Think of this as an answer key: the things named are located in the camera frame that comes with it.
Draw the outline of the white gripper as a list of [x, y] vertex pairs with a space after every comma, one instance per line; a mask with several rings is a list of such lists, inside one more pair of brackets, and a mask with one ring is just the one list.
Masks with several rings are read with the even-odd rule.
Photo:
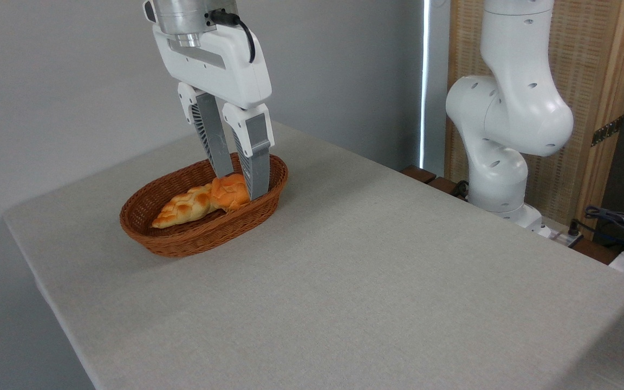
[[181, 47], [157, 24], [153, 35], [168, 73], [180, 81], [178, 95], [185, 118], [196, 129], [215, 175], [222, 178], [234, 172], [218, 97], [227, 102], [223, 115], [233, 131], [250, 200], [265, 195], [270, 147], [275, 141], [269, 109], [260, 104], [271, 96], [272, 87], [257, 35], [252, 33], [253, 63], [246, 32], [240, 28], [218, 25], [201, 35], [200, 47]]

